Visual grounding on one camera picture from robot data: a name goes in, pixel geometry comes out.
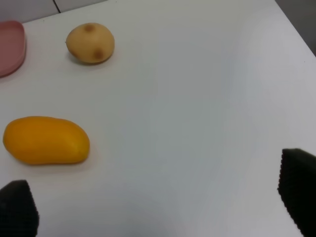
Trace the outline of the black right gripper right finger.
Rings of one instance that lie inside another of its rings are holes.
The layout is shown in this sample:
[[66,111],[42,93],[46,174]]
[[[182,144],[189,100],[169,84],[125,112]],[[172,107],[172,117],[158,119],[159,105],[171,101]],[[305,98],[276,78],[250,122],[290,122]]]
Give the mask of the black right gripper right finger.
[[301,234],[316,235],[316,157],[301,149],[283,149],[278,193]]

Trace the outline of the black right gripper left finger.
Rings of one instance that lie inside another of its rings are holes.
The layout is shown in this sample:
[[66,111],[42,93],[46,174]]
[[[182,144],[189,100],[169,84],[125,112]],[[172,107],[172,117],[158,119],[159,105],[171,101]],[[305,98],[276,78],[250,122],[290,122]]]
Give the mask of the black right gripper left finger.
[[26,180],[15,180],[0,190],[0,235],[36,237],[40,216]]

